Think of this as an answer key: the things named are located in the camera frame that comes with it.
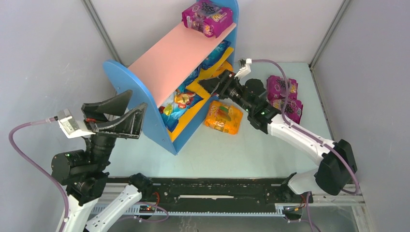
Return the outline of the blue Slendy candy bag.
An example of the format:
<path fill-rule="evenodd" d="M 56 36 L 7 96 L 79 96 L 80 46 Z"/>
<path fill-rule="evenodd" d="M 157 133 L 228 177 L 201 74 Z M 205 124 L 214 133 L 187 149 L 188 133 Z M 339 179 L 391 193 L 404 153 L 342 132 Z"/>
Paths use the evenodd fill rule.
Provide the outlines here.
<path fill-rule="evenodd" d="M 203 98 L 193 91 L 177 89 L 158 108 L 165 127 L 173 132 L 179 123 L 179 119 Z"/>

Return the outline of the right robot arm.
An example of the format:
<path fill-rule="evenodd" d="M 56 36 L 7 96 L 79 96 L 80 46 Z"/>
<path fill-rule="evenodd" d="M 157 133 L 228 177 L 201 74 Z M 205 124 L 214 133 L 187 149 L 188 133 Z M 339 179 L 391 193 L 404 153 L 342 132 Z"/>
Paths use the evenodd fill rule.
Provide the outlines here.
<path fill-rule="evenodd" d="M 255 129 L 286 141 L 316 164 L 316 169 L 293 173 L 287 178 L 285 185 L 294 194 L 319 189 L 329 195 L 338 195 L 347 192 L 344 187 L 351 180 L 356 189 L 350 194 L 357 194 L 357 165 L 351 144 L 343 139 L 338 142 L 324 139 L 290 120 L 261 97 L 264 91 L 261 80 L 249 79 L 242 85 L 235 73 L 225 70 L 217 77 L 198 81 L 198 84 L 211 95 L 232 100 L 247 112 L 247 119 Z"/>

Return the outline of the purple candy bag on shelf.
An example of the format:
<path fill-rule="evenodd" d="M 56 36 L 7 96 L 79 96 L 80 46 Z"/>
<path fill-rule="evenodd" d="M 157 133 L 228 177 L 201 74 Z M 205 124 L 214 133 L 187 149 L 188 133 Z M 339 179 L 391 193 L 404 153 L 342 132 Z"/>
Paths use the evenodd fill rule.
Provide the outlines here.
<path fill-rule="evenodd" d="M 210 0 L 200 0 L 182 12 L 182 22 L 186 28 L 217 38 L 233 23 L 233 11 Z"/>

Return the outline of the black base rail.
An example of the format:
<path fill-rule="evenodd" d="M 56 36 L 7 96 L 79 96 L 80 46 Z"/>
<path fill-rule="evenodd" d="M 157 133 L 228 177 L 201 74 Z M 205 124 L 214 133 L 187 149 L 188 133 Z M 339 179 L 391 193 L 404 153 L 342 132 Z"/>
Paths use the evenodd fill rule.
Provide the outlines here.
<path fill-rule="evenodd" d="M 286 178 L 151 178 L 142 200 L 170 215 L 276 216 L 295 213 L 312 196 L 295 194 Z"/>

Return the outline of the blue wooden shelf unit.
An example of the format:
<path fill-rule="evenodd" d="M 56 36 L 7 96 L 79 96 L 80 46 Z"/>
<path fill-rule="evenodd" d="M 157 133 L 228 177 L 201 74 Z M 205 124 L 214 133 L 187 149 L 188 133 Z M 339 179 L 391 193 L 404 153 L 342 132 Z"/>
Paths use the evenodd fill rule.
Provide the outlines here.
<path fill-rule="evenodd" d="M 238 2 L 218 0 L 216 4 L 233 14 L 220 36 L 206 37 L 178 21 L 130 66 L 114 60 L 103 63 L 117 93 L 133 92 L 129 109 L 147 104 L 143 134 L 173 155 L 202 124 L 210 103 L 216 100 L 198 81 L 210 78 L 234 58 Z"/>

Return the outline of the orange candy bag on table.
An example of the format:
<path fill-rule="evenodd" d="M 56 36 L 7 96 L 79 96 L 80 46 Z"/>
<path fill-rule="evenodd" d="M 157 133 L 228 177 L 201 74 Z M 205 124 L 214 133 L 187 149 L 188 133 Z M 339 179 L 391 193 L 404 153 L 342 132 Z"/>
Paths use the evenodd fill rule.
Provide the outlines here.
<path fill-rule="evenodd" d="M 240 128 L 243 113 L 233 105 L 212 101 L 209 105 L 204 125 L 232 135 L 236 135 Z"/>

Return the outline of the purple candy bag near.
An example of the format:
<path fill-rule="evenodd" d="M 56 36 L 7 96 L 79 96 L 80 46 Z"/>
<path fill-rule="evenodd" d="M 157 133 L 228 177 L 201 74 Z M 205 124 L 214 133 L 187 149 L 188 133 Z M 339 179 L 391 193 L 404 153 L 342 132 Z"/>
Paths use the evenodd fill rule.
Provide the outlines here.
<path fill-rule="evenodd" d="M 270 101 L 273 107 L 282 110 L 285 99 L 273 99 Z M 285 116 L 299 124 L 303 113 L 303 103 L 300 100 L 288 99 L 284 110 Z"/>

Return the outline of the orange candy bag in shelf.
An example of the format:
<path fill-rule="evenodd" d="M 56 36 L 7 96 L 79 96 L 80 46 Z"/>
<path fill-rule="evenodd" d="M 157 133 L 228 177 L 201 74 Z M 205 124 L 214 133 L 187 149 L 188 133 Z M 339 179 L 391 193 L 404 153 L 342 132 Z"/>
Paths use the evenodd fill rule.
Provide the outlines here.
<path fill-rule="evenodd" d="M 231 63 L 228 61 L 224 61 L 216 70 L 215 72 L 211 75 L 211 77 L 218 77 L 220 74 L 222 74 L 225 70 L 233 71 L 233 66 Z"/>

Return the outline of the blue candy bag in shelf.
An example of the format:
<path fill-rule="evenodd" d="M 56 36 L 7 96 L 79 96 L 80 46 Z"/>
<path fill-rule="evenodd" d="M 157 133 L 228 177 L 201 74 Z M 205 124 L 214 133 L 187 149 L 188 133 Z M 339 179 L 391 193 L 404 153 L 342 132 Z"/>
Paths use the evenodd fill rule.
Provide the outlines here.
<path fill-rule="evenodd" d="M 230 47 L 231 42 L 223 40 L 216 48 L 203 60 L 201 68 L 207 70 L 214 66 L 223 56 L 225 51 Z"/>

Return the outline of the purple candy bag far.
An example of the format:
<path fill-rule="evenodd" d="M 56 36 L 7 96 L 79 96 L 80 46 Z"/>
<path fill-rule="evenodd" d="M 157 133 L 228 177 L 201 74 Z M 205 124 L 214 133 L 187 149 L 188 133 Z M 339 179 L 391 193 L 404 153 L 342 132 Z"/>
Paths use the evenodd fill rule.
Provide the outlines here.
<path fill-rule="evenodd" d="M 298 83 L 294 79 L 288 79 L 288 98 L 296 100 L 298 95 Z M 267 99 L 269 101 L 284 99 L 286 97 L 285 80 L 282 77 L 271 75 L 266 81 Z"/>

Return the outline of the blue Blendy candy bag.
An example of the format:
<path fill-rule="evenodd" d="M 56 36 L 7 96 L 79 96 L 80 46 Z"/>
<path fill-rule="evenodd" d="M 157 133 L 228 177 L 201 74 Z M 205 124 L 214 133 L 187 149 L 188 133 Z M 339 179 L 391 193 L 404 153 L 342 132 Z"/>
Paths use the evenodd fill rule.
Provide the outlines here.
<path fill-rule="evenodd" d="M 183 84 L 185 86 L 190 85 L 200 74 L 201 72 L 201 65 L 196 67 L 189 75 L 188 77 L 184 80 Z"/>

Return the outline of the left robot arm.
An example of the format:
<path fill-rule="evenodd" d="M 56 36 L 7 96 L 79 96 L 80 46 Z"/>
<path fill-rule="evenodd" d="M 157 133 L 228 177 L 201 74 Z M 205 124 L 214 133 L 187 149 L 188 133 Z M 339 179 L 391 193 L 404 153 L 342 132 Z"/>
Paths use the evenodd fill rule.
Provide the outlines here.
<path fill-rule="evenodd" d="M 81 137 L 86 148 L 56 154 L 51 163 L 52 177 L 66 188 L 68 211 L 61 218 L 64 232 L 105 232 L 132 205 L 149 199 L 153 182 L 145 175 L 131 175 L 120 194 L 95 217 L 90 213 L 109 180 L 105 170 L 116 140 L 138 139 L 142 132 L 147 104 L 128 109 L 132 91 L 110 99 L 84 103 L 83 120 L 74 119 L 68 109 L 55 120 L 68 138 Z"/>

